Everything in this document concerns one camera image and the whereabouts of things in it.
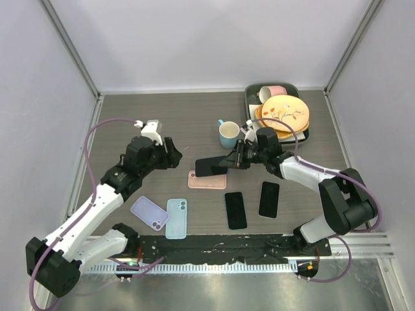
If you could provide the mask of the blue-edged black phone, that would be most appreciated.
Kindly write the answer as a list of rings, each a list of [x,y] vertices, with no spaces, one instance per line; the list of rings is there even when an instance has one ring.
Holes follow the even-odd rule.
[[[216,156],[203,159],[197,159],[195,161],[195,176],[198,178],[225,175],[229,169],[226,167],[220,167],[220,162],[225,159],[226,156]]]

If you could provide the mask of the pink phone case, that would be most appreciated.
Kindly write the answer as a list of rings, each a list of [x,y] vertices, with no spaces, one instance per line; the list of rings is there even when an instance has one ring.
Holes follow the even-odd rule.
[[[227,186],[227,176],[207,176],[207,177],[196,177],[195,171],[191,170],[188,174],[188,187],[190,189],[213,189],[223,190]]]

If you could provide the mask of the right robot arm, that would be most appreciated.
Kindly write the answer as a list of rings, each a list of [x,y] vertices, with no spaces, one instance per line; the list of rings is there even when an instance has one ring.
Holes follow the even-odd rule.
[[[284,151],[271,128],[250,130],[219,163],[220,167],[246,170],[262,164],[268,173],[297,182],[319,194],[322,215],[293,231],[293,248],[301,256],[309,255],[319,241],[351,231],[370,220],[381,220],[378,201],[352,168],[330,170]]]

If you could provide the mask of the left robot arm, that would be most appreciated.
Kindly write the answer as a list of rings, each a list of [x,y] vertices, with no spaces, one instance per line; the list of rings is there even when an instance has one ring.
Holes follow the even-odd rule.
[[[25,256],[30,283],[38,282],[61,298],[96,263],[117,254],[132,258],[138,250],[138,233],[127,225],[114,225],[95,242],[87,242],[87,238],[142,186],[152,171],[176,168],[181,159],[182,153],[171,137],[134,137],[119,162],[107,170],[72,217],[44,239],[29,240]]]

